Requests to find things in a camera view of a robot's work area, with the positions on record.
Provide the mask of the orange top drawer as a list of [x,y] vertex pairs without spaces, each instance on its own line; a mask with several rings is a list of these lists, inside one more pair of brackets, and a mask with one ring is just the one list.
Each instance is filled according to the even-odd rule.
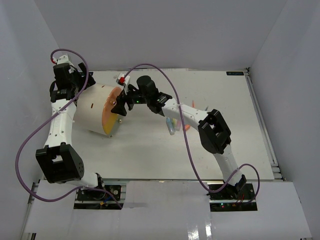
[[117,103],[117,97],[121,93],[121,88],[120,87],[111,87],[111,86],[105,86],[103,88],[106,90],[106,100],[103,105],[103,110],[102,110],[102,125],[113,125],[117,119],[118,115],[116,113],[112,113],[111,110]]

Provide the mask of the cream cylindrical drawer organizer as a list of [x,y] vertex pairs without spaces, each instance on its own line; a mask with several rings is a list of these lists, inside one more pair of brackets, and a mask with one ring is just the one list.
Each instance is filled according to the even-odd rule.
[[73,120],[75,124],[85,130],[113,137],[119,123],[119,115],[114,124],[103,126],[102,112],[107,99],[104,87],[106,84],[96,83],[84,90],[77,100],[77,108]]

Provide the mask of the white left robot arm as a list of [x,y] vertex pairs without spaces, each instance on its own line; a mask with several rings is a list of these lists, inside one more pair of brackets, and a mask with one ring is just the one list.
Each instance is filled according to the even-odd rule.
[[85,170],[84,162],[72,146],[72,126],[77,103],[71,102],[77,92],[95,84],[89,77],[86,84],[86,66],[72,63],[59,63],[53,67],[54,82],[50,86],[50,101],[53,119],[44,147],[37,149],[36,160],[46,178],[53,184],[72,184],[89,187],[88,193],[99,200],[105,196],[106,187],[99,183],[97,173]]

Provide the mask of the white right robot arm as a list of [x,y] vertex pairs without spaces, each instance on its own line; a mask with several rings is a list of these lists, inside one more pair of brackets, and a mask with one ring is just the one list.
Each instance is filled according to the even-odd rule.
[[176,98],[160,92],[148,75],[137,79],[137,87],[130,84],[129,77],[124,74],[120,74],[116,82],[123,89],[115,100],[112,113],[126,116],[134,105],[145,104],[155,114],[191,126],[198,131],[202,147],[216,159],[222,172],[226,195],[233,200],[243,195],[247,180],[232,153],[231,130],[218,110],[208,112],[179,104]]

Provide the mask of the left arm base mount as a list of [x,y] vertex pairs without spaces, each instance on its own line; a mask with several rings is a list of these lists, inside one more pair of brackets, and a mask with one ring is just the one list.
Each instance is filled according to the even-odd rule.
[[80,189],[76,192],[75,210],[121,210],[126,196],[124,185],[109,184],[105,191]]

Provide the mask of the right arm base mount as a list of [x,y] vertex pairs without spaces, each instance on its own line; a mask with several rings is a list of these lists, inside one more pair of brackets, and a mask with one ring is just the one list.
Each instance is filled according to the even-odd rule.
[[227,188],[218,193],[208,192],[209,206],[212,213],[218,212],[255,212],[258,210],[255,190],[252,183],[246,183],[238,194],[231,193]]

